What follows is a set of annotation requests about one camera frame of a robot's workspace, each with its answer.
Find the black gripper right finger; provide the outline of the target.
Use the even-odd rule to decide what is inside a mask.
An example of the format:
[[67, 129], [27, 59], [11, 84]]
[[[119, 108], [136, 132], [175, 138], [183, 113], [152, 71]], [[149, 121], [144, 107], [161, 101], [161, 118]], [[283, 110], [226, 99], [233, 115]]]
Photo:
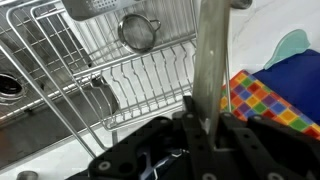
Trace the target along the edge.
[[266, 116], [221, 113], [216, 143], [231, 149], [238, 179], [320, 180], [320, 141]]

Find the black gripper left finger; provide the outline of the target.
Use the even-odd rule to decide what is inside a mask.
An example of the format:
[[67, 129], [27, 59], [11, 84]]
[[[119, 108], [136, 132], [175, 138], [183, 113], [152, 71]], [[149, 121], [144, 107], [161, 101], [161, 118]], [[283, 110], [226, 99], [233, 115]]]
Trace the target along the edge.
[[203, 180], [212, 154], [190, 96], [172, 117], [157, 116], [88, 165], [90, 180]]

